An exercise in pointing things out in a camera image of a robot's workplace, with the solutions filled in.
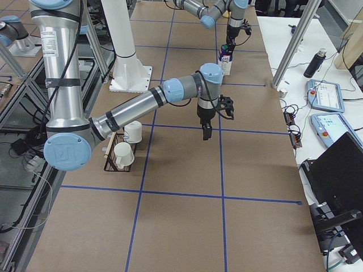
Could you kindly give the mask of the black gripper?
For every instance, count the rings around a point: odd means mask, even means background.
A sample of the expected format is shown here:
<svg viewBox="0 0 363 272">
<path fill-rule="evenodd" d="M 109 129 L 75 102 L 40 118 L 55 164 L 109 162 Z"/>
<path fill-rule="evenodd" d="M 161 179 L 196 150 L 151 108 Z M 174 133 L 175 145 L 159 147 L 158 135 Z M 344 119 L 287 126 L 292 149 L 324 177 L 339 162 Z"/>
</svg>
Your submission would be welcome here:
<svg viewBox="0 0 363 272">
<path fill-rule="evenodd" d="M 233 54 L 236 47 L 235 39 L 238 37 L 240 32 L 240 27 L 227 27 L 226 30 L 226 51 L 228 54 Z"/>
<path fill-rule="evenodd" d="M 215 117 L 216 111 L 211 109 L 205 109 L 201 106 L 197 106 L 197 115 L 200 118 L 200 124 L 203 130 L 203 140 L 207 141 L 212 137 L 212 125 L 211 120 Z"/>
</svg>

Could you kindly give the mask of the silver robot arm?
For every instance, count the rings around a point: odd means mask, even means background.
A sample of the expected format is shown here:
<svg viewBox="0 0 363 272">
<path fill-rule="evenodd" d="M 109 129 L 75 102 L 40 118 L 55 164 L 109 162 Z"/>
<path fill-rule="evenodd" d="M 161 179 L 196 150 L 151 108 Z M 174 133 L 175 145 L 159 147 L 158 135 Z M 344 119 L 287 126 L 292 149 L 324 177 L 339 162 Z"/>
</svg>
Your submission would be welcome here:
<svg viewBox="0 0 363 272">
<path fill-rule="evenodd" d="M 226 108 L 220 93 L 223 72 L 206 63 L 191 75 L 150 88 L 152 68 L 136 55 L 125 1 L 103 1 L 102 8 L 115 51 L 111 91 L 135 92 L 135 98 L 95 118 L 83 114 L 77 40 L 86 17 L 82 1 L 31 1 L 31 18 L 40 30 L 50 120 L 45 124 L 44 157 L 61 171 L 83 167 L 109 134 L 166 104 L 198 99 L 203 139 L 211 137 L 211 119 Z"/>
<path fill-rule="evenodd" d="M 251 26 L 244 17 L 248 1 L 220 0 L 210 7 L 206 7 L 200 2 L 192 0 L 177 0 L 173 1 L 173 3 L 176 7 L 186 10 L 198 17 L 205 28 L 211 28 L 225 12 L 229 12 L 230 15 L 226 29 L 226 43 L 221 46 L 221 50 L 227 55 L 232 56 L 235 47 L 241 45 L 235 43 L 235 38 L 238 37 L 241 29 L 243 29 L 247 35 L 251 35 Z"/>
</svg>

